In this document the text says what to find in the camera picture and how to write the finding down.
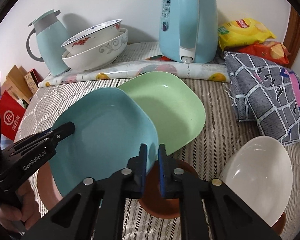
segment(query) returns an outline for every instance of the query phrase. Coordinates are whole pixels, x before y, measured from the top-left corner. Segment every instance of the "stacked bowls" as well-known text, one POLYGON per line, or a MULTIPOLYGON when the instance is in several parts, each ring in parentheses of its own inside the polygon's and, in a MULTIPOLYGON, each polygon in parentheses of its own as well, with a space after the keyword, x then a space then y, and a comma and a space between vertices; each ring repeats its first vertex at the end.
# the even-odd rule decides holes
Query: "stacked bowls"
POLYGON ((128 30, 121 28, 121 19, 92 26, 70 39, 61 47, 65 64, 74 70, 87 71, 102 68, 119 56, 128 42, 128 30))

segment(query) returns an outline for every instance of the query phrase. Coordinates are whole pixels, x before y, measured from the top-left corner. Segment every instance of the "blue plate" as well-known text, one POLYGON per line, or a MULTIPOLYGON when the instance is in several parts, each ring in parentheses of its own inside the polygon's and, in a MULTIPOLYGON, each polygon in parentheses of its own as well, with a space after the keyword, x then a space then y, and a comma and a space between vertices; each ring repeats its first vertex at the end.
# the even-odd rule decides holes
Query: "blue plate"
POLYGON ((56 147, 49 161, 61 195, 84 178, 105 179, 127 166, 147 144, 147 172, 158 155, 158 134, 146 113, 118 88, 101 88, 79 99, 59 116, 53 129, 73 122, 75 132, 56 147))

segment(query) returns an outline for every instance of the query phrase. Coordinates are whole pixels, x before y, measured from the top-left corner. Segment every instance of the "red snack bag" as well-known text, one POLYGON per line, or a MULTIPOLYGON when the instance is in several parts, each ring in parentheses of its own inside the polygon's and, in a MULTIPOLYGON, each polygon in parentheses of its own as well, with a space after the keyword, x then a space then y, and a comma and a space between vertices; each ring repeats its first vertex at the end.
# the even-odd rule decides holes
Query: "red snack bag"
POLYGON ((289 63, 287 56, 290 53, 283 44, 277 41, 265 41, 261 44, 255 43, 236 49, 236 51, 268 59, 279 65, 289 63))
POLYGON ((5 91, 0 99, 0 132, 14 141, 25 109, 5 91))
POLYGON ((150 58, 146 58, 146 60, 158 60, 158 61, 173 61, 169 58, 167 58, 166 56, 163 55, 157 55, 157 56, 153 56, 150 58))

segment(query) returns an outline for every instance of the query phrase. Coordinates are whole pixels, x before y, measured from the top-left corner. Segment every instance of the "table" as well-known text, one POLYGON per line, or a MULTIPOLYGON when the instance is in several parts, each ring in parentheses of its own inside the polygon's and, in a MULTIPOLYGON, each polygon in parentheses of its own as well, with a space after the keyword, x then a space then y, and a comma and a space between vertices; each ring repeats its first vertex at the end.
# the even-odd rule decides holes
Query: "table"
MULTIPOLYGON (((16 140, 52 127, 58 116, 87 93, 101 87, 117 87, 128 80, 87 81, 40 88, 26 110, 16 140)), ((231 100, 224 91, 225 83, 195 79, 183 81, 202 100, 206 110, 206 124, 199 136, 175 152, 173 157, 191 164, 201 179, 211 180, 220 174, 226 162, 240 147, 259 136, 259 131, 255 122, 236 121, 231 100)), ((291 240, 300 226, 300 142, 285 148, 292 163, 293 186, 285 210, 287 222, 281 237, 291 240)), ((30 178, 30 182, 40 213, 44 215, 47 210, 38 195, 36 176, 37 173, 30 178)), ((137 200, 126 200, 123 239, 178 240, 180 233, 179 218, 163 220, 152 217, 141 208, 137 200)))

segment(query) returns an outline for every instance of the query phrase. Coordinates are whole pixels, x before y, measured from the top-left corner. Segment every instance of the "blue electric kettle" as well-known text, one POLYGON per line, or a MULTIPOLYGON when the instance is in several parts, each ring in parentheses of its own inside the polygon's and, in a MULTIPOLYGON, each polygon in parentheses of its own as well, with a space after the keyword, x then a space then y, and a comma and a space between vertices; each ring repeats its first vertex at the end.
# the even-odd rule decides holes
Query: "blue electric kettle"
POLYGON ((218 47, 216 0, 162 0, 159 44, 177 62, 212 61, 218 47))
POLYGON ((53 76, 58 76, 70 68, 63 62, 61 56, 66 51, 61 44, 70 38, 67 29, 58 20, 57 16, 60 11, 48 11, 34 20, 29 26, 33 25, 34 29, 30 32, 26 49, 31 58, 36 61, 45 62, 53 76), (38 48, 41 57, 36 57, 30 50, 30 36, 35 33, 38 48))

